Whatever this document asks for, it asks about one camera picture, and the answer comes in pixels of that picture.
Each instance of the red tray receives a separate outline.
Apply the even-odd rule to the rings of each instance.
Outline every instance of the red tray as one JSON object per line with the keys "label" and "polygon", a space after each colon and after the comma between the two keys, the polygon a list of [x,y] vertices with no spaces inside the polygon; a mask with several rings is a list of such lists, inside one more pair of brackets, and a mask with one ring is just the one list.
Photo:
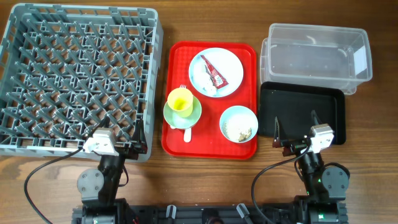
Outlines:
{"label": "red tray", "polygon": [[[191,60],[202,50],[220,47],[234,53],[243,65],[243,81],[232,94],[222,98],[202,95],[192,86],[188,77]],[[202,114],[192,128],[192,140],[183,141],[183,130],[171,129],[163,120],[162,147],[172,156],[207,157],[218,159],[249,159],[257,149],[257,136],[245,143],[227,140],[220,130],[221,114],[231,106],[241,105],[257,114],[256,52],[247,44],[183,41],[170,50],[166,99],[169,93],[186,85],[201,103]]]}

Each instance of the wood grain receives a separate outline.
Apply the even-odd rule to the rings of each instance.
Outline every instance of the wood grain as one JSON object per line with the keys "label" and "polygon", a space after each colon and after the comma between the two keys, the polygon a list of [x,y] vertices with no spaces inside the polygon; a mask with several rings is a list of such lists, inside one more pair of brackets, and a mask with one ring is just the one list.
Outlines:
{"label": "wood grain", "polygon": [[[12,5],[0,0],[0,27]],[[61,1],[41,1],[48,3]],[[350,223],[398,222],[398,2],[393,1],[80,1],[69,4],[153,7],[164,30],[162,66],[156,105],[164,103],[168,54],[180,40],[244,42],[257,55],[274,22],[359,27],[368,32],[373,79],[346,97],[347,142],[323,153],[351,171],[347,191]],[[126,164],[130,183],[119,189],[132,205],[231,205],[251,203],[253,177],[283,159],[270,138],[247,161],[174,158],[160,145],[161,110],[157,110],[150,160]],[[0,157],[0,223],[43,223],[23,193],[28,173],[48,159]],[[81,204],[78,175],[95,161],[68,159],[46,167],[30,181],[33,201],[54,223],[70,223],[72,208]],[[259,202],[289,202],[304,194],[293,165],[270,171],[257,183]]]}

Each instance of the transparent plastic bin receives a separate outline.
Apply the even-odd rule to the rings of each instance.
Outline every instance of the transparent plastic bin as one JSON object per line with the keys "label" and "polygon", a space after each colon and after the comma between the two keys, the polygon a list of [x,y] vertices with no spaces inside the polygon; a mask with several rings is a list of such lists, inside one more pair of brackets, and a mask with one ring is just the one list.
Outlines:
{"label": "transparent plastic bin", "polygon": [[363,29],[272,24],[262,43],[262,83],[337,88],[350,95],[372,75],[369,39]]}

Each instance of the cup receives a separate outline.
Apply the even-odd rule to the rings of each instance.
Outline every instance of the cup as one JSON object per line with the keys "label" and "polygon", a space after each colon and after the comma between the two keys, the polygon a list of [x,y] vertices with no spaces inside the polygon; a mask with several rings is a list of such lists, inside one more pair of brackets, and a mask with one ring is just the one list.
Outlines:
{"label": "cup", "polygon": [[169,107],[181,118],[192,114],[193,94],[186,88],[176,88],[167,97]]}

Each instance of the food wrapper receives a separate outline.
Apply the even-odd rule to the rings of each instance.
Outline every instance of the food wrapper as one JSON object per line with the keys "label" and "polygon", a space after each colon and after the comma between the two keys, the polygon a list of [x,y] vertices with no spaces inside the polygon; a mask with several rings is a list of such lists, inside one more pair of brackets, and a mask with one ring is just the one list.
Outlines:
{"label": "food wrapper", "polygon": [[228,85],[226,79],[222,76],[220,72],[207,60],[204,55],[201,55],[202,59],[205,61],[206,72],[210,75],[211,81],[217,89],[223,88]]}

